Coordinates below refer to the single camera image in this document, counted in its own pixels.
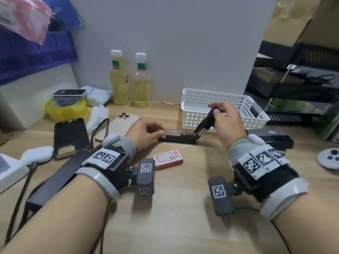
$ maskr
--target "white power strip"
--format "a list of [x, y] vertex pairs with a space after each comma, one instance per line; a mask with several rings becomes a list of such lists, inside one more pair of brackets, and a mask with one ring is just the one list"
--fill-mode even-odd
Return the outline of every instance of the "white power strip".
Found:
[[21, 161], [0, 153], [0, 194], [26, 176], [29, 169]]

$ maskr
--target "desk surface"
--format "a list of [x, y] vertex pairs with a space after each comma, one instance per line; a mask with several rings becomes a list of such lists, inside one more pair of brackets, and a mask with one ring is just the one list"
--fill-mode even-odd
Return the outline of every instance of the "desk surface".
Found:
[[[151, 102], [147, 108], [113, 104], [108, 108], [111, 120], [126, 112], [160, 121], [166, 128], [181, 129], [182, 111], [178, 105]], [[0, 147], [0, 153], [19, 159], [27, 149], [52, 146], [53, 127], [54, 122], [42, 119], [29, 130], [18, 132]], [[337, 204], [339, 211], [339, 177], [316, 162], [320, 151], [335, 145], [320, 139], [309, 128], [283, 129], [294, 140], [294, 149], [286, 155], [292, 167], [309, 181], [311, 188]], [[224, 176], [232, 180], [233, 171], [213, 133], [204, 134], [196, 146], [155, 142], [136, 154], [134, 162], [175, 149], [180, 151], [184, 164], [156, 171], [152, 197], [140, 197], [134, 191], [120, 197], [106, 227], [105, 253], [287, 253], [273, 226], [256, 212], [240, 211], [224, 219], [214, 214], [207, 179]], [[65, 162], [66, 159], [53, 160], [40, 166], [28, 193]], [[0, 195], [0, 246], [23, 184], [24, 179]], [[234, 201], [239, 207], [257, 207], [254, 198], [246, 194], [234, 197]]]

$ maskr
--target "forearm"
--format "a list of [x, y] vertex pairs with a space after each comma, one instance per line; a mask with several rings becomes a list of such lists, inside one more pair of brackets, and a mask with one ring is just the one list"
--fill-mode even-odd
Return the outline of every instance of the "forearm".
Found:
[[2, 254], [86, 254], [93, 247], [108, 205], [104, 191], [78, 175], [18, 232]]
[[339, 250], [337, 211], [316, 192], [299, 196], [273, 222], [294, 254], [335, 254]]

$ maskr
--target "tape roll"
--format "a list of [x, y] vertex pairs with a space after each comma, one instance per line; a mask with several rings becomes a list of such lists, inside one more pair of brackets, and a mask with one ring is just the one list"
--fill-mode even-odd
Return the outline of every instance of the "tape roll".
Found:
[[45, 103], [45, 110], [54, 121], [78, 119], [87, 114], [85, 99], [51, 99]]

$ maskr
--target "bottle of yellow liquid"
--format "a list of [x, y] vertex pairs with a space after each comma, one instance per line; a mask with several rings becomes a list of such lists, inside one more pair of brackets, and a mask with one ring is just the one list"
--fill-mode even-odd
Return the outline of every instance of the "bottle of yellow liquid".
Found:
[[112, 50], [111, 84], [115, 104], [129, 103], [128, 74], [125, 71], [125, 61], [122, 51]]
[[135, 57], [138, 63], [138, 72], [133, 82], [134, 103], [137, 107], [147, 107], [150, 104], [148, 98], [150, 78], [147, 72], [147, 55], [142, 52], [137, 52]]

